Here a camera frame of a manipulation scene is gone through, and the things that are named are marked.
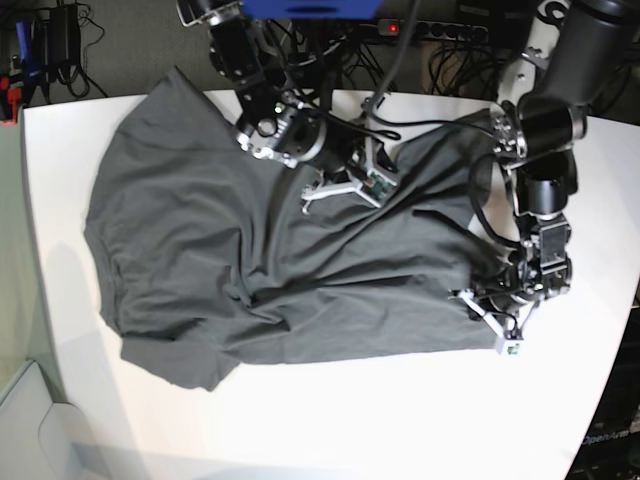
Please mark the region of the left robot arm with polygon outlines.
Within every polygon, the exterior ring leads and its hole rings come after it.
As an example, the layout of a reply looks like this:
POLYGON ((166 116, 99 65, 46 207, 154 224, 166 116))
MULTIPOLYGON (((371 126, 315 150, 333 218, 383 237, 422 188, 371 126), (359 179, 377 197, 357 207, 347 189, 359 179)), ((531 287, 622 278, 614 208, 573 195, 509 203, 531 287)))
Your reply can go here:
POLYGON ((563 215, 578 190, 574 144, 588 131, 587 110, 600 94, 639 29, 636 1, 572 1, 557 39, 539 48, 528 42, 505 75, 527 62, 535 71, 530 91, 503 97, 490 109, 496 138, 491 153, 469 172, 469 196, 489 238, 507 257, 493 278, 476 279, 460 293, 474 320, 515 321, 521 308, 569 291, 572 264, 567 245, 571 227, 563 215), (479 203, 477 177, 497 166, 519 234, 509 240, 489 224, 479 203))

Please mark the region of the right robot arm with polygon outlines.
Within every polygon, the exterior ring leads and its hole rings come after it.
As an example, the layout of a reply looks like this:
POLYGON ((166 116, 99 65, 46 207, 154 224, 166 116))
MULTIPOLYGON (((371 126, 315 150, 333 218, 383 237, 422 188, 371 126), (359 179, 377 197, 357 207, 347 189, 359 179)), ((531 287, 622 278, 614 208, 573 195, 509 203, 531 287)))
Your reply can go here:
POLYGON ((393 188, 383 139, 365 114, 343 120, 333 93, 353 54, 348 24, 358 1, 179 1, 181 23, 209 29, 209 58, 232 85, 241 106, 234 135, 243 151, 289 168, 307 166, 320 179, 304 198, 393 188))

